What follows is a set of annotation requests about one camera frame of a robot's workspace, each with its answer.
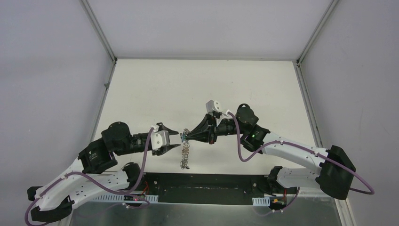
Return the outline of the metal disc keyring holder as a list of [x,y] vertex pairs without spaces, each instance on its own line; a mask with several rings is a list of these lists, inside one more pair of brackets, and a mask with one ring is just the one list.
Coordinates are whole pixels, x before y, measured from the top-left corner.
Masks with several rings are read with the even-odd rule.
[[[188,135],[189,130],[184,129],[183,133]],[[189,151],[190,151],[190,144],[188,140],[181,140],[182,142],[182,159],[180,161],[180,167],[182,170],[184,169],[189,169],[190,167],[188,166],[188,160],[189,160]]]

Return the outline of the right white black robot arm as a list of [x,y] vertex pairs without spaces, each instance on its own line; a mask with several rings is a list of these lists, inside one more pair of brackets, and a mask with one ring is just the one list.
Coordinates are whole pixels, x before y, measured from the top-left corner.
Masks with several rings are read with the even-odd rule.
[[259,126],[259,118],[247,104],[240,104],[235,114],[229,110],[222,112],[213,100],[206,104],[206,108],[203,120],[193,130],[185,132],[183,140],[211,145],[219,136],[236,136],[238,156],[242,162],[259,153],[300,165],[297,169],[273,167],[267,176],[267,187],[271,192],[308,187],[345,200],[352,190],[356,168],[342,148],[335,145],[329,149],[313,147],[286,139]]

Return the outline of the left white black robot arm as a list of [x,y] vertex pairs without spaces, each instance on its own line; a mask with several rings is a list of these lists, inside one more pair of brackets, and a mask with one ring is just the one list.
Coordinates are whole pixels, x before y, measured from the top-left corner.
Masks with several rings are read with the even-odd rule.
[[[25,223],[29,226],[31,221],[36,221],[45,226],[57,222],[83,203],[106,192],[135,199],[133,192],[145,183],[144,168],[148,152],[160,156],[177,147],[177,144],[170,143],[170,136],[178,134],[161,122],[147,133],[133,135],[126,123],[112,123],[56,179],[45,186],[27,189],[31,204],[25,212]],[[116,156],[133,153],[144,154],[141,165],[129,162],[116,173],[94,178],[116,166]]]

